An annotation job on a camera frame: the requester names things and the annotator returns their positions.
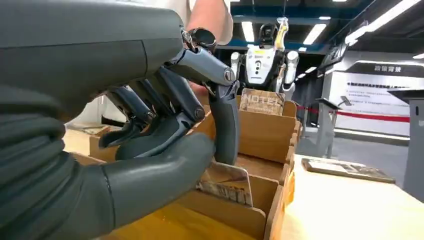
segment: barrier rope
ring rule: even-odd
[[[298,110],[308,110],[309,112],[313,114],[318,114],[320,111],[311,108],[311,107],[304,107],[304,106],[297,106]],[[389,121],[389,122],[398,122],[398,123],[409,123],[410,118],[408,116],[386,116],[386,115],[371,115],[371,114],[362,114],[362,113],[352,113],[352,112],[345,112],[345,111],[337,111],[338,115],[352,117],[352,118],[359,118],[359,119],[372,119],[372,120],[381,120],[381,121]]]

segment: robot chest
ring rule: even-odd
[[[263,85],[274,62],[275,51],[248,51],[246,56],[246,75],[249,84]]]

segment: gray floor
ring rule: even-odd
[[[307,139],[300,140],[296,153],[304,152],[306,141]],[[331,158],[381,169],[387,175],[395,178],[396,184],[402,187],[408,147],[336,137],[333,142]]]

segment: wristwatch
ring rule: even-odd
[[[214,51],[215,46],[217,45],[217,40],[212,32],[202,27],[198,27],[188,31],[188,33],[191,35],[191,39],[194,44],[201,46],[202,48],[206,48],[211,52]]]

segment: table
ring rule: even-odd
[[[423,203],[395,184],[308,172],[304,157],[294,159],[294,198],[281,239],[424,239]]]

